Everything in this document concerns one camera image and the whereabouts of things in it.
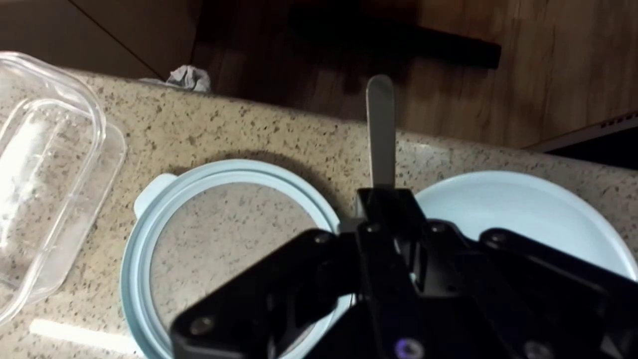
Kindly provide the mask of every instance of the wooden floor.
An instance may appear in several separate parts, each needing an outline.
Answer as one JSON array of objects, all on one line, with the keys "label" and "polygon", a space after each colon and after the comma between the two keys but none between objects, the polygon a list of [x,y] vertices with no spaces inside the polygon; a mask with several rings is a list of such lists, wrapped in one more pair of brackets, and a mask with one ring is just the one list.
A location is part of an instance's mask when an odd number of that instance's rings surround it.
[{"label": "wooden floor", "polygon": [[516,148],[638,110],[635,0],[370,0],[502,44],[498,70],[312,48],[285,25],[290,3],[205,3],[193,58],[213,92],[362,120],[364,80],[386,72],[400,128]]}]

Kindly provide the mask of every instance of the countertop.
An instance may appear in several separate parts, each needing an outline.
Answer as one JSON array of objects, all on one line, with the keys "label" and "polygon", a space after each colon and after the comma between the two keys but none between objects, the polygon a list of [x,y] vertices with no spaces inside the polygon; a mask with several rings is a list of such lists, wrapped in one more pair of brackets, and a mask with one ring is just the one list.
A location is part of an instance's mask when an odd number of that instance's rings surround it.
[{"label": "countertop", "polygon": [[[362,122],[342,122],[239,100],[77,74],[119,122],[127,160],[65,284],[0,330],[1,358],[141,358],[119,308],[119,262],[133,228],[133,200],[161,172],[223,160],[279,164],[310,182],[338,216],[350,214],[354,190],[368,186]],[[396,186],[422,190],[474,170],[514,170],[556,182],[590,202],[638,254],[638,174],[398,134]]]}]

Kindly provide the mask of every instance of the plastic container lid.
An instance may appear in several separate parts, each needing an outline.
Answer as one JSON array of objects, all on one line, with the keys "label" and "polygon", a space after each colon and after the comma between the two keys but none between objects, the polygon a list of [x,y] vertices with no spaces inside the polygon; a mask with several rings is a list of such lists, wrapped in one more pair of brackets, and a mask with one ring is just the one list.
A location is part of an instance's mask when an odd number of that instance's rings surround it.
[{"label": "plastic container lid", "polygon": [[[127,326],[145,358],[171,358],[171,322],[265,254],[308,228],[334,232],[336,214],[298,176],[263,162],[225,160],[155,178],[135,202],[121,266]],[[350,298],[283,358],[302,358]]]},{"label": "plastic container lid", "polygon": [[77,80],[0,52],[0,324],[61,286],[123,156]]}]

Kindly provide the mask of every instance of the clear plastic container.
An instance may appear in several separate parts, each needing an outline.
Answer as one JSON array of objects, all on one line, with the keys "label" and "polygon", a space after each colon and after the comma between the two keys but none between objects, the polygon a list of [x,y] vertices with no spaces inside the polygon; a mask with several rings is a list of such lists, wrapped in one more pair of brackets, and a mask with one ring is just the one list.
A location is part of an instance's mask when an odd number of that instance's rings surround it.
[{"label": "clear plastic container", "polygon": [[61,286],[123,156],[75,78],[0,52],[0,326]]}]

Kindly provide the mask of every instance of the granite countertop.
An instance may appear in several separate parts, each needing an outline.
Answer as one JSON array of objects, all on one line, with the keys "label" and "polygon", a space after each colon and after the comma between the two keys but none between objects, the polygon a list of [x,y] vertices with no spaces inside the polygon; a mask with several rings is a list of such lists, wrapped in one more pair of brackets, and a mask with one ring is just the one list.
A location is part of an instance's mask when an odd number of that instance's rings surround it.
[{"label": "granite countertop", "polygon": [[[310,182],[348,216],[354,190],[368,186],[360,122],[334,122],[261,104],[183,94],[79,74],[119,122],[127,160],[105,198],[65,284],[0,330],[3,358],[141,358],[119,308],[119,262],[133,228],[133,200],[161,172],[223,160],[279,164]],[[638,174],[442,138],[398,134],[396,186],[422,190],[474,170],[514,170],[556,182],[590,202],[638,254]]]}]

